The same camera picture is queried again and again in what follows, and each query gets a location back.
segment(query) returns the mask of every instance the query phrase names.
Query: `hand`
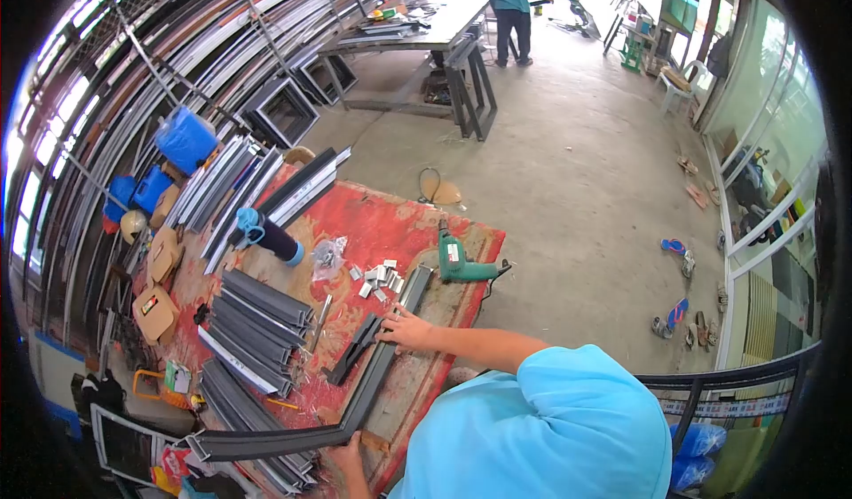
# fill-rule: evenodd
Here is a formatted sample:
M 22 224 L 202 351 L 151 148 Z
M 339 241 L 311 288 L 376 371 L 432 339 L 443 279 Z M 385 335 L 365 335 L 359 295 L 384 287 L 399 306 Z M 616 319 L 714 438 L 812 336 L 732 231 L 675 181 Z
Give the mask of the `hand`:
M 360 445 L 361 431 L 355 431 L 348 444 L 342 447 L 330 447 L 326 451 L 326 454 L 340 468 L 347 479 L 353 475 L 364 474 Z
M 390 331 L 376 334 L 376 340 L 396 342 L 397 354 L 403 351 L 431 350 L 430 342 L 435 329 L 434 325 L 409 313 L 399 303 L 394 303 L 394 306 L 400 314 L 393 311 L 384 314 L 382 327 Z

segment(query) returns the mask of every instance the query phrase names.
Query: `blue container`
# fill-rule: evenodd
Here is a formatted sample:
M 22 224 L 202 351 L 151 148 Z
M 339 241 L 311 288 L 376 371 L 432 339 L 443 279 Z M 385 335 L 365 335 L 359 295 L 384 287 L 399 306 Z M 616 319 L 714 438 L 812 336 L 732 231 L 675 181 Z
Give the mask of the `blue container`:
M 154 135 L 154 142 L 169 162 L 186 175 L 192 175 L 218 144 L 201 118 L 185 106 L 178 106 L 169 114 Z
M 136 180 L 132 175 L 119 175 L 112 178 L 109 184 L 109 192 L 124 204 L 124 207 L 130 206 L 130 199 L 133 197 L 133 191 L 136 188 Z M 121 217 L 124 216 L 124 209 L 119 207 L 110 198 L 104 203 L 104 216 L 114 221 L 121 222 Z
M 136 186 L 133 201 L 148 213 L 153 214 L 157 200 L 165 189 L 171 186 L 171 178 L 160 170 L 159 165 L 153 165 L 148 174 Z

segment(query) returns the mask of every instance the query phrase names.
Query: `white plastic chair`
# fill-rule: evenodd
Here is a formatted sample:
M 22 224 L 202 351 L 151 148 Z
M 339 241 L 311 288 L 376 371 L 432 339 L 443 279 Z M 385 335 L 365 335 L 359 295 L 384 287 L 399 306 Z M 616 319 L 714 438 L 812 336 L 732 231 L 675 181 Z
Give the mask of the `white plastic chair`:
M 699 79 L 701 79 L 701 77 L 707 75 L 710 72 L 708 71 L 707 67 L 704 66 L 704 63 L 702 63 L 701 61 L 692 61 L 691 63 L 688 63 L 686 67 L 683 68 L 681 75 L 683 75 L 684 77 L 689 76 L 689 73 L 692 71 L 693 68 L 697 68 L 698 71 L 695 73 L 695 76 L 693 76 L 693 78 L 689 80 L 689 85 L 691 89 L 690 92 L 678 89 L 677 85 L 672 83 L 670 79 L 666 78 L 666 76 L 663 75 L 663 72 L 661 72 L 657 76 L 657 82 L 655 83 L 655 85 L 659 85 L 660 81 L 666 84 L 666 98 L 663 99 L 663 105 L 659 108 L 659 113 L 661 115 L 665 115 L 666 112 L 671 109 L 671 101 L 674 100 L 675 97 L 677 97 L 678 99 L 678 111 L 680 111 L 680 105 L 683 100 L 687 100 L 688 102 L 692 101 L 693 97 L 695 97 L 695 84 L 698 82 Z

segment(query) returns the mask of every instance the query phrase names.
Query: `blue flip-flop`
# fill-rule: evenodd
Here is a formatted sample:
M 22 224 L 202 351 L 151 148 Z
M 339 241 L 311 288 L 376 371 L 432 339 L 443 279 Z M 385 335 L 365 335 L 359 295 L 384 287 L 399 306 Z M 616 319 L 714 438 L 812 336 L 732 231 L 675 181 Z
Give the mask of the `blue flip-flop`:
M 668 317 L 668 325 L 669 329 L 674 329 L 677 323 L 680 323 L 683 320 L 683 317 L 687 315 L 687 309 L 689 308 L 689 300 L 687 298 L 683 298 L 680 302 L 677 302 L 675 308 L 669 311 Z
M 683 242 L 676 238 L 663 238 L 659 241 L 659 247 L 674 251 L 677 255 L 683 255 L 687 252 L 687 247 L 683 245 Z

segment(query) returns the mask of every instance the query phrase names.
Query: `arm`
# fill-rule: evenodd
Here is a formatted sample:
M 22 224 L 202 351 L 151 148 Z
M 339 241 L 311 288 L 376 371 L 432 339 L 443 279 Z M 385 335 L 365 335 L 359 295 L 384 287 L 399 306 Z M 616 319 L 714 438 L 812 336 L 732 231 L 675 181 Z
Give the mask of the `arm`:
M 465 357 L 487 368 L 516 374 L 525 358 L 549 347 L 548 344 L 500 329 L 454 329 L 435 327 L 396 305 L 401 314 L 386 313 L 377 340 L 397 342 L 399 349 L 438 351 Z
M 356 431 L 343 447 L 332 447 L 327 451 L 328 456 L 343 472 L 349 499 L 372 499 L 367 477 L 364 476 L 364 464 L 361 462 L 361 431 Z

